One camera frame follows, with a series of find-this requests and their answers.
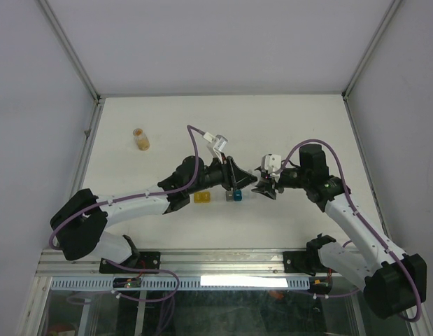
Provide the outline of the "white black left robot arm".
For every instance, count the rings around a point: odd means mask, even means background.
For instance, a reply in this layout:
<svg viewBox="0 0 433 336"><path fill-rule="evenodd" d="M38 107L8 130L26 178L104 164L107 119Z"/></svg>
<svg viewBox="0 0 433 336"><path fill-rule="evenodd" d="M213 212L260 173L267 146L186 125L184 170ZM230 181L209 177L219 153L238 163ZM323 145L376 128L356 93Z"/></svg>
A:
<svg viewBox="0 0 433 336"><path fill-rule="evenodd" d="M210 165L189 156L169 177L133 195L99 197L89 188L82 189L51 218L53 238L58 242L51 247L68 261L94 255L130 272L139 263L133 241L107 228L142 216L173 213L187 206L191 195L215 186L236 191L256 182L257 177L239 168L230 156L215 158Z"/></svg>

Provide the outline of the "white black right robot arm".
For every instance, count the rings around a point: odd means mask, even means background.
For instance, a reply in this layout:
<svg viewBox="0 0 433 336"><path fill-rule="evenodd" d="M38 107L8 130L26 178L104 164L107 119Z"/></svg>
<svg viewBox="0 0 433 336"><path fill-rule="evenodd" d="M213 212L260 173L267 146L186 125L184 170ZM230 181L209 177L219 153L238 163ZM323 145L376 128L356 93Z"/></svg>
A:
<svg viewBox="0 0 433 336"><path fill-rule="evenodd" d="M354 201L344 176L330 174L323 141L303 141L294 147L299 164L288 167L290 158L268 154L258 167L261 179L254 192L274 200L286 188L302 189L308 199L331 218L357 249L350 252L329 235L319 234L306 245L304 257L294 264L314 276L334 270L362 291L370 310L381 319L416 308L408 322L416 322L426 300L427 265L418 254L409 255L378 230Z"/></svg>

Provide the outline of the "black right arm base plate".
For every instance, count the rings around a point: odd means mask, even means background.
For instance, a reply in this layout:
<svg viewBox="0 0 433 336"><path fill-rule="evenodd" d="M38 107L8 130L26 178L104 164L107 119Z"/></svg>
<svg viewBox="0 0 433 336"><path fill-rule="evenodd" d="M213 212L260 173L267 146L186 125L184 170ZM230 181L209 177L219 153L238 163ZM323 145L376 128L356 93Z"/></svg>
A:
<svg viewBox="0 0 433 336"><path fill-rule="evenodd" d="M327 273L329 268L338 270L346 265L344 256L316 250L284 251L283 266L286 274L303 273L314 277L317 273Z"/></svg>

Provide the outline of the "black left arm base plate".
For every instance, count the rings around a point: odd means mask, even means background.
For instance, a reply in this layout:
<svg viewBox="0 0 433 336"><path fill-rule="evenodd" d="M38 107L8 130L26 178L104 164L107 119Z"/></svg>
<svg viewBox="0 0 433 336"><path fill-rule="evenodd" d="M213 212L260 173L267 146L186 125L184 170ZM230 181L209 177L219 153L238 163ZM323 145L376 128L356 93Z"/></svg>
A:
<svg viewBox="0 0 433 336"><path fill-rule="evenodd" d="M136 255L129 257L126 261L121 263L119 267L102 259L99 266L99 273L129 274L140 273L142 269L158 270L161 263L161 255L160 251L139 250Z"/></svg>

